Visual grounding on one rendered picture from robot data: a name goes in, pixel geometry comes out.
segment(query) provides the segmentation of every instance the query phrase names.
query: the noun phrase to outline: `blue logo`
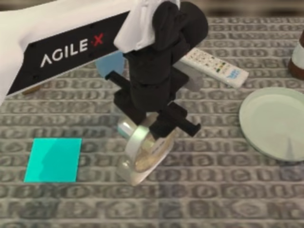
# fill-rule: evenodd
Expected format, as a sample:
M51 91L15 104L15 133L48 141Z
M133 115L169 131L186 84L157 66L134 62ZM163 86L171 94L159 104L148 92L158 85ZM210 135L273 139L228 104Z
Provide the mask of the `blue logo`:
M237 76L241 73L240 70L233 70L227 78L236 79Z

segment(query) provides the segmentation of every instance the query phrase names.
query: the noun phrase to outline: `table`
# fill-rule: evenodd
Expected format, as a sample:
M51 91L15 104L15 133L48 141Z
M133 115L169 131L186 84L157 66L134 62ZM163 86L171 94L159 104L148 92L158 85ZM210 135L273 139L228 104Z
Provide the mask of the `table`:
M282 86L304 92L287 62L304 29L300 18L210 18L200 48L250 72L239 90L212 78L178 103L202 130L179 131L173 151L147 181L131 187L115 174L125 140L112 83L93 64L0 108L2 228L300 228L304 169L276 162L247 144L238 108L251 92ZM76 184L23 184L34 137L82 137Z

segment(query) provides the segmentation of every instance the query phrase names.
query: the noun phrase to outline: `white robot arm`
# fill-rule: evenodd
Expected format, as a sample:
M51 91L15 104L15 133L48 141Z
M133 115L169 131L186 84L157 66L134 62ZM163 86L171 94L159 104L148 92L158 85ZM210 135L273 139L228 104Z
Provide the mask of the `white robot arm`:
M180 5L180 0L170 1ZM46 82L117 48L125 53L152 44L152 17L162 2L56 0L1 12L0 105L8 95Z

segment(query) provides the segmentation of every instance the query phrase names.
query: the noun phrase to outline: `remote control logo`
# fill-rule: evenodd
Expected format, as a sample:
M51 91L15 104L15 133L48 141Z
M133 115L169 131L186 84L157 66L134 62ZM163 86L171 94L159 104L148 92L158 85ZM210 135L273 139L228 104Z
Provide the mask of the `remote control logo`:
M94 40L91 41L93 47L97 47L103 44L102 38L104 37L103 33L94 36ZM43 68L46 64L53 64L54 62L59 62L62 59L67 59L72 56L78 55L82 52L86 52L89 49L89 39L83 39L77 44L69 44L63 48L58 48L53 51L52 54L45 54L40 64L40 68Z
M234 69L227 78L236 79L240 73L240 70Z

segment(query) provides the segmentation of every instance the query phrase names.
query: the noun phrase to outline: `agile x logo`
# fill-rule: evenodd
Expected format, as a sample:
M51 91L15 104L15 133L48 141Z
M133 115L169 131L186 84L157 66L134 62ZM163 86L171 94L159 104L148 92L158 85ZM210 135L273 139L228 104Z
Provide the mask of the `agile x logo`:
M104 37L103 33L94 36L94 40L91 41L93 47L97 47L103 44L102 38ZM58 48L53 51L51 55L45 54L43 56L40 68L43 68L46 64L53 64L54 62L59 62L62 59L70 58L79 53L86 52L88 50L89 39L83 39L78 42L77 45L74 43L64 46L63 48Z

